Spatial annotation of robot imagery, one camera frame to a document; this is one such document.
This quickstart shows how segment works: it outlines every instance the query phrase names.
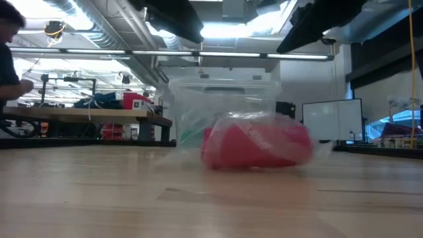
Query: person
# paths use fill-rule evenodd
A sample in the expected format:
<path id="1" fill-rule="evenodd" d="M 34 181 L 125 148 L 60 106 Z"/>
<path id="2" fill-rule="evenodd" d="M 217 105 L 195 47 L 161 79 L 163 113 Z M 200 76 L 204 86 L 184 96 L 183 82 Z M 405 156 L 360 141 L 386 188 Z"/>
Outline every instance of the person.
<path id="1" fill-rule="evenodd" d="M 6 0 L 0 0 L 0 114 L 8 100 L 34 89 L 30 80 L 20 80 L 13 65 L 12 52 L 6 43 L 12 43 L 19 29 L 25 27 L 25 18 Z"/>

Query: wooden table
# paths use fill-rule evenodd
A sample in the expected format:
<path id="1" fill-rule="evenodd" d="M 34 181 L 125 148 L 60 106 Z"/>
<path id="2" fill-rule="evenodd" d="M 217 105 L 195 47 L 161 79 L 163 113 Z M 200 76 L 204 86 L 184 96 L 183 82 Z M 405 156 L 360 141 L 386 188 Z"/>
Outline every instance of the wooden table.
<path id="1" fill-rule="evenodd" d="M 152 124 L 162 127 L 162 141 L 169 141 L 172 126 L 171 120 L 146 110 L 5 107 L 3 113 L 59 122 Z"/>
<path id="2" fill-rule="evenodd" d="M 423 162 L 333 153 L 206 171 L 146 147 L 0 151 L 2 238 L 422 238 Z"/>

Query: whiteboard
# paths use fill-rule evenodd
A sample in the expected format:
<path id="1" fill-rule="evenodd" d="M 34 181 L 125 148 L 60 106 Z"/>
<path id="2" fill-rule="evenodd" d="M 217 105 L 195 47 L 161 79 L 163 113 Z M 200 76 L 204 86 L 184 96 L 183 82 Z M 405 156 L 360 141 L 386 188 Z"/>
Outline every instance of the whiteboard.
<path id="1" fill-rule="evenodd" d="M 318 140 L 363 140 L 362 100 L 303 104 L 303 123 Z"/>

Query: clear plastic bin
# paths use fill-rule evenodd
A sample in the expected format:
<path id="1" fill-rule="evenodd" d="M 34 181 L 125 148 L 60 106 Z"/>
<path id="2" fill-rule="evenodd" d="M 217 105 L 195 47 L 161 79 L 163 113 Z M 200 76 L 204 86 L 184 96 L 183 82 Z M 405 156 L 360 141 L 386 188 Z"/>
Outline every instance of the clear plastic bin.
<path id="1" fill-rule="evenodd" d="M 173 79 L 178 146 L 201 147 L 204 130 L 230 112 L 275 112 L 281 86 L 274 81 Z"/>

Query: dark shirt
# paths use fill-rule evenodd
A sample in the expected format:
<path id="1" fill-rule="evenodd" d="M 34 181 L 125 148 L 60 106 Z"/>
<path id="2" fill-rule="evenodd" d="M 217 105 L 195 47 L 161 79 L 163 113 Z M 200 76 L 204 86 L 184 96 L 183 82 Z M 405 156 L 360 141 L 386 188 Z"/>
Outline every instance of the dark shirt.
<path id="1" fill-rule="evenodd" d="M 18 85 L 19 77 L 13 65 L 12 52 L 6 44 L 0 44 L 0 87 L 4 85 Z M 3 112 L 5 101 L 0 100 L 0 114 Z"/>

